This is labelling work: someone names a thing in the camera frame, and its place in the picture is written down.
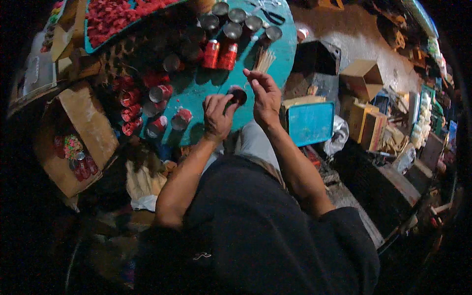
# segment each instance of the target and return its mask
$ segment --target blue tray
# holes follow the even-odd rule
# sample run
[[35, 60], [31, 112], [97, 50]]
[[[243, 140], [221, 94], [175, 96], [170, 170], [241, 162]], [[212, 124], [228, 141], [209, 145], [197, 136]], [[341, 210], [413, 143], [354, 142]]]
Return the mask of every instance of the blue tray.
[[333, 136], [333, 101], [294, 105], [288, 109], [288, 134], [296, 146], [327, 141]]
[[[87, 5], [85, 7], [85, 13], [88, 13], [88, 6], [90, 4], [90, 1], [92, 0], [87, 0]], [[174, 6], [176, 4], [180, 4], [182, 2], [187, 2], [187, 0], [180, 0], [178, 2], [175, 2], [175, 3], [172, 3], [172, 4], [169, 4], [167, 5], [164, 9], [168, 8], [168, 7], [171, 7], [171, 6]], [[128, 3], [131, 5], [131, 8], [135, 8], [136, 7], [136, 1], [135, 0], [129, 0]], [[88, 29], [88, 19], [85, 19], [85, 22], [84, 22], [84, 30], [85, 30], [85, 44], [84, 44], [84, 47], [85, 47], [85, 52], [87, 52], [88, 54], [91, 54], [91, 53], [94, 53], [95, 51], [97, 51], [101, 46], [103, 46], [104, 44], [108, 43], [111, 39], [113, 39], [116, 35], [122, 33], [124, 30], [126, 30], [127, 28], [131, 27], [132, 25], [140, 22], [141, 20], [143, 19], [140, 18], [132, 23], [130, 23], [129, 25], [125, 26], [121, 31], [119, 31], [118, 33], [112, 35], [110, 38], [108, 38], [107, 41], [103, 42], [102, 44], [100, 44], [97, 48], [92, 48], [92, 45], [90, 44], [90, 40], [89, 40], [89, 37], [88, 37], [88, 33], [87, 33], [87, 29]]]

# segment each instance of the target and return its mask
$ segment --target floor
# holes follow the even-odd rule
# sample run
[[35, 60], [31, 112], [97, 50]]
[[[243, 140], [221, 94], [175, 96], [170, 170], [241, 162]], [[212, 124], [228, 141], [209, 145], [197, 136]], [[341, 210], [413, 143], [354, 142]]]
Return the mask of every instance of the floor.
[[341, 48], [340, 71], [355, 59], [374, 59], [385, 86], [405, 93], [420, 89], [420, 77], [411, 62], [390, 48], [378, 30], [377, 16], [361, 6], [345, 5], [344, 11], [334, 11], [291, 3], [290, 8], [297, 28], [309, 30], [305, 42], [321, 39]]

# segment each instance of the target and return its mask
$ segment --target cloth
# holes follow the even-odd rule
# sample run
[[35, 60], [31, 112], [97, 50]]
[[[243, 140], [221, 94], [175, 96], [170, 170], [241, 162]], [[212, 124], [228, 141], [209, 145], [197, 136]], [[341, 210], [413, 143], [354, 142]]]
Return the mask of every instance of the cloth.
[[379, 259], [355, 208], [313, 220], [273, 175], [224, 156], [202, 176], [184, 229], [156, 228], [142, 294], [372, 294]]

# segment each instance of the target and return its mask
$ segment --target man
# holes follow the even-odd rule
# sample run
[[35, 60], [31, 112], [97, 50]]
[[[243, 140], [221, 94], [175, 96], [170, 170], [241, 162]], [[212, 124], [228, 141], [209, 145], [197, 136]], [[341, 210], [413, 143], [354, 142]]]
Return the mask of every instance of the man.
[[206, 97], [206, 134], [157, 199], [157, 248], [138, 271], [152, 280], [145, 287], [137, 282], [138, 289], [372, 294], [379, 260], [358, 211], [329, 201], [318, 171], [280, 124], [273, 79], [243, 73], [255, 94], [255, 121], [242, 129], [237, 155], [217, 159], [213, 151], [228, 136], [238, 105], [225, 111], [231, 95]]

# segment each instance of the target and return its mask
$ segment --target plastic bag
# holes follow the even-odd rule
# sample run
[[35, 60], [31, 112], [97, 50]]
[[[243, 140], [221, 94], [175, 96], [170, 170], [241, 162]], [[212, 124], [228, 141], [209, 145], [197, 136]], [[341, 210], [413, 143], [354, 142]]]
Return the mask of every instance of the plastic bag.
[[338, 115], [334, 115], [333, 137], [325, 141], [323, 151], [332, 158], [335, 153], [344, 148], [344, 144], [349, 137], [349, 126], [346, 120]]

